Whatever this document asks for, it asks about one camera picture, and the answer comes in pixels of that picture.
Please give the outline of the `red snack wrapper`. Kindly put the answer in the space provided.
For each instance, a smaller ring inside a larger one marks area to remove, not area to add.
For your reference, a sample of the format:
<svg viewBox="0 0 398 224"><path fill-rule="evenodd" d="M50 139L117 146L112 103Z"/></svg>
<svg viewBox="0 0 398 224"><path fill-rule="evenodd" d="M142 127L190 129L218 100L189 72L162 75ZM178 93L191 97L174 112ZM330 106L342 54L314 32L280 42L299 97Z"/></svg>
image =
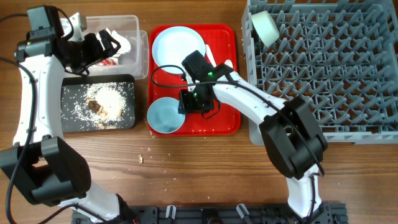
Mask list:
<svg viewBox="0 0 398 224"><path fill-rule="evenodd" d="M104 59L104 60L98 62L96 64L96 66L112 66L112 65L117 65L117 64L118 64L118 60L116 58L111 57L111 58L107 58L107 59Z"/></svg>

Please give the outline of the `white napkin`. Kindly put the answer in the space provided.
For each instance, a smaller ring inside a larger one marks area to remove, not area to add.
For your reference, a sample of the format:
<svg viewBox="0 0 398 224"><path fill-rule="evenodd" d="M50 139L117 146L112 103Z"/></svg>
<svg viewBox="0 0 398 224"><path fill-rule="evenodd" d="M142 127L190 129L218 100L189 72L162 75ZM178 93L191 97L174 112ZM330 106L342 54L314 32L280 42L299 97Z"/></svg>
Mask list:
<svg viewBox="0 0 398 224"><path fill-rule="evenodd" d="M106 28L106 31L108 31L112 35L112 37L114 37L121 44L121 48L117 51L116 54L112 56L113 58L116 58L118 60L117 65L120 65L119 58L123 55L128 54L131 51L131 44L127 40L127 38L121 36L115 30L110 31L108 28Z"/></svg>

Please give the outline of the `light blue bowl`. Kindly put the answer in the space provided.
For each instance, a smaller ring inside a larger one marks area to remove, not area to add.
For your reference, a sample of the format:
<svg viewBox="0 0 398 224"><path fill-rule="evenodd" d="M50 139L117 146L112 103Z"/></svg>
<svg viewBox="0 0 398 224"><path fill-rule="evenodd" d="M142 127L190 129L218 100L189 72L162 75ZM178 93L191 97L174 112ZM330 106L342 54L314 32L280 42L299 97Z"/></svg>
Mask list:
<svg viewBox="0 0 398 224"><path fill-rule="evenodd" d="M171 97L162 97L155 100L147 110L149 126L160 134L171 134L179 130L184 122L185 115L178 112L179 101Z"/></svg>

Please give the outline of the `green bowl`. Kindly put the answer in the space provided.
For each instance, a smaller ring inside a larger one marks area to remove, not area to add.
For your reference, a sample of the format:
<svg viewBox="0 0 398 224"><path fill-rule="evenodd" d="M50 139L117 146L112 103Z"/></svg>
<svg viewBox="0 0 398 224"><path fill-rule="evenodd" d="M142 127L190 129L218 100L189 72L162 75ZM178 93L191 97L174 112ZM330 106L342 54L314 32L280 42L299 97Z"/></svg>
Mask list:
<svg viewBox="0 0 398 224"><path fill-rule="evenodd" d="M270 47L280 37L279 30L267 11L254 14L251 19L253 27L266 47Z"/></svg>

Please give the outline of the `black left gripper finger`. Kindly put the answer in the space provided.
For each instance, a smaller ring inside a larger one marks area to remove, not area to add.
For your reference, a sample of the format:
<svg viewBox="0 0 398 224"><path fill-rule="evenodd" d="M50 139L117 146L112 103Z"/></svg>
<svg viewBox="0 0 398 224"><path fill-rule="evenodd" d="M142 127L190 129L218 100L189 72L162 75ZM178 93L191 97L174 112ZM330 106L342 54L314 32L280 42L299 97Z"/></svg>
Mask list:
<svg viewBox="0 0 398 224"><path fill-rule="evenodd" d="M104 59L107 59L111 56L107 55L105 51L93 52L92 54L84 54L81 65L83 67L93 67L96 64Z"/></svg>
<svg viewBox="0 0 398 224"><path fill-rule="evenodd" d="M105 29L98 32L105 52L117 52L121 44Z"/></svg>

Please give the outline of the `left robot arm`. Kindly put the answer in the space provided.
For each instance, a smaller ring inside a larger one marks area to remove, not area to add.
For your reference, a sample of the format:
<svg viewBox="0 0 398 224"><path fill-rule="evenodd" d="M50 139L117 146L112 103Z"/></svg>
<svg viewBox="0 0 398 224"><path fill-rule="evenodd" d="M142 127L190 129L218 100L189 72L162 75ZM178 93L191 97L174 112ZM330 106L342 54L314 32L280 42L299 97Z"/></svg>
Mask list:
<svg viewBox="0 0 398 224"><path fill-rule="evenodd" d="M137 215L120 195L91 179L86 160L69 146L61 124L61 90L66 73L87 77L89 67L112 57L120 43L107 31L78 37L65 33L65 13L55 6L27 11L31 30L19 42L12 64L21 71L19 126L10 149L1 152L1 170L9 178L5 210L17 189L32 205L68 208L93 223L137 223Z"/></svg>

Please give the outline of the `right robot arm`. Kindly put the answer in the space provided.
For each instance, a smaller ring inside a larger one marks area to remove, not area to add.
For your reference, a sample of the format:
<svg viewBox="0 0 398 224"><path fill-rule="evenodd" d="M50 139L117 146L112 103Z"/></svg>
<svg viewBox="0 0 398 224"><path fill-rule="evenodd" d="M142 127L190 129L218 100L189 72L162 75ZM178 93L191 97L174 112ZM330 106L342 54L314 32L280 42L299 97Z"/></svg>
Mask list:
<svg viewBox="0 0 398 224"><path fill-rule="evenodd" d="M313 221L322 205L318 178L325 174L321 161L328 143L306 102L267 94L242 79L232 61L217 64L197 50L179 64L157 67L168 68L184 81L178 85L180 114L205 114L218 102L257 124L270 161L287 180L288 206L301 220Z"/></svg>

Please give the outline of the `white plastic fork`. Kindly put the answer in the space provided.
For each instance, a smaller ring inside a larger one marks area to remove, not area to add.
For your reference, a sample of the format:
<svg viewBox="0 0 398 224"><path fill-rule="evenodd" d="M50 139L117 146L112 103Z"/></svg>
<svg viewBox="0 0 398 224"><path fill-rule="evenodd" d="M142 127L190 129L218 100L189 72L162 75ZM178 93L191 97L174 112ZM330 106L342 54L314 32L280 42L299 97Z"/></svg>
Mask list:
<svg viewBox="0 0 398 224"><path fill-rule="evenodd" d="M208 57L208 60L212 64L212 66L216 67L217 64L215 62L214 56L213 56L210 46L208 44L205 45L205 53L206 53L206 56Z"/></svg>

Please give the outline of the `white plastic spoon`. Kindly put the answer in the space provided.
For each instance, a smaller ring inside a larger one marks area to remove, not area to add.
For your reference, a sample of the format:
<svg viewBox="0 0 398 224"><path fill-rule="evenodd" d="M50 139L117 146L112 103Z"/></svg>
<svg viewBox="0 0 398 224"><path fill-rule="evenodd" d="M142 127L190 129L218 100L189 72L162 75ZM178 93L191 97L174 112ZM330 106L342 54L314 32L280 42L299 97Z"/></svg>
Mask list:
<svg viewBox="0 0 398 224"><path fill-rule="evenodd" d="M232 63L231 60L226 60L226 61L224 62L224 64L233 69L233 63Z"/></svg>

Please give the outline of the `light blue plate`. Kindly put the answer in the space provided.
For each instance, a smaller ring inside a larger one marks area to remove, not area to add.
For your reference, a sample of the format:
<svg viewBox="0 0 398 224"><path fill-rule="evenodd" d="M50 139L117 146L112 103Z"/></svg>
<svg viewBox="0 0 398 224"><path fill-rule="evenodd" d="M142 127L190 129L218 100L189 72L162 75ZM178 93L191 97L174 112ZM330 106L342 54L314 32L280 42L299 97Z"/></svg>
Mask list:
<svg viewBox="0 0 398 224"><path fill-rule="evenodd" d="M152 44L152 58L158 67L168 65L163 71L173 75L182 74L182 61L194 51L205 55L205 41L201 35L188 27L173 26L163 30Z"/></svg>

